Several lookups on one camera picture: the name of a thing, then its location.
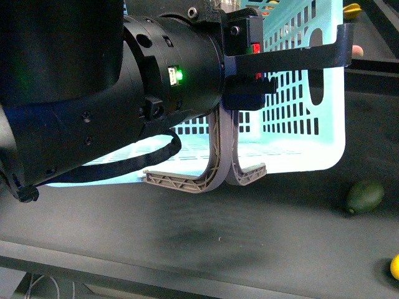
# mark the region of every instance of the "pink object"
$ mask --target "pink object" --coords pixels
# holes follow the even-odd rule
[[[352,56],[364,56],[364,51],[363,48],[360,47],[359,45],[353,45],[352,46]]]

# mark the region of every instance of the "yellow fruit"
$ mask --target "yellow fruit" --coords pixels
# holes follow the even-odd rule
[[[399,254],[391,262],[392,276],[399,280]]]
[[[360,5],[357,3],[350,4],[344,7],[344,19],[345,20],[353,20],[355,19],[360,13],[362,9]]]

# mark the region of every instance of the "red label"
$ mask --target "red label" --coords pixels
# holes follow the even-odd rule
[[[259,54],[261,52],[261,45],[259,43],[253,44],[252,52],[253,52],[253,54]],[[256,80],[259,80],[260,78],[262,78],[262,73],[255,74]]]
[[[252,50],[253,50],[254,54],[260,53],[261,52],[261,45],[259,43],[258,44],[253,44],[252,45]]]

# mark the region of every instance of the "black cable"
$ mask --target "black cable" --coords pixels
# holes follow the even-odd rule
[[[67,173],[40,183],[37,187],[50,183],[89,183],[102,181],[160,164],[181,150],[180,138],[174,131],[168,130],[162,135],[172,136],[173,138],[169,144],[152,153],[112,163],[79,166]]]

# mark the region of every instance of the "green led light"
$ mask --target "green led light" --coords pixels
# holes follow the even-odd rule
[[[179,81],[183,79],[183,73],[181,72],[181,70],[176,71],[176,79]]]

